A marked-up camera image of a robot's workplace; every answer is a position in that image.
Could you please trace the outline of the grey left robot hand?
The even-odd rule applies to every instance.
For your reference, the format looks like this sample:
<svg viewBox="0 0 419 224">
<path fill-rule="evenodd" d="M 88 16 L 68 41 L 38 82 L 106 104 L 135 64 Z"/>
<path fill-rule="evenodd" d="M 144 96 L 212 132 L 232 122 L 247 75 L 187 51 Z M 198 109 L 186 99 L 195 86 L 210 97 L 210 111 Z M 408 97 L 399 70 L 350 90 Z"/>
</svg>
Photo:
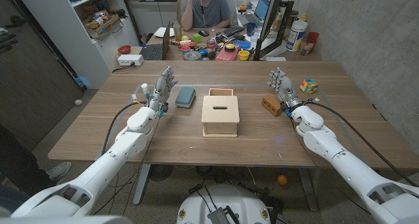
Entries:
<svg viewBox="0 0 419 224">
<path fill-rule="evenodd" d="M 156 80 L 155 87 L 151 92 L 149 107 L 156 112 L 168 112 L 168 98 L 172 88 L 177 84 L 172 68 L 168 66 Z"/>
</svg>

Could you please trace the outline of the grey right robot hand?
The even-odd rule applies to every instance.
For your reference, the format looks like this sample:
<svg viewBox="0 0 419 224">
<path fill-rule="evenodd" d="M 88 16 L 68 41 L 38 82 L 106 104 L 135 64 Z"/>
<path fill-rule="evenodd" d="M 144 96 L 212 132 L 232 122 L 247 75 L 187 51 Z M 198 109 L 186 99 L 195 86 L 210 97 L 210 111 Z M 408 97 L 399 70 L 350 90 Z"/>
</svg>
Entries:
<svg viewBox="0 0 419 224">
<path fill-rule="evenodd" d="M 272 70 L 269 74 L 270 81 L 267 82 L 275 92 L 280 103 L 286 106 L 287 109 L 293 111 L 302 105 L 302 101 L 297 96 L 290 78 L 280 68 Z"/>
</svg>

